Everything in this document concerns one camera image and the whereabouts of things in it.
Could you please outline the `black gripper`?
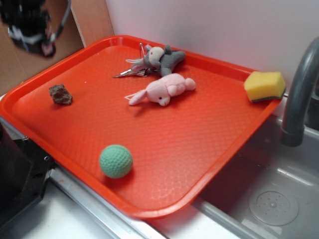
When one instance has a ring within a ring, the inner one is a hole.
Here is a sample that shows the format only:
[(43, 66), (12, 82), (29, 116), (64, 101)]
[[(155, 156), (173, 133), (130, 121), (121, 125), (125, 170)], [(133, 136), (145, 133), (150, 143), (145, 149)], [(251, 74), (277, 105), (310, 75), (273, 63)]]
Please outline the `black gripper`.
[(56, 52), (55, 41), (71, 12), (71, 1), (68, 1), (56, 32), (49, 27), (51, 17), (48, 10), (42, 9), (44, 3), (44, 0), (2, 0), (0, 19), (8, 26), (8, 36), (15, 46), (28, 53), (51, 58)]

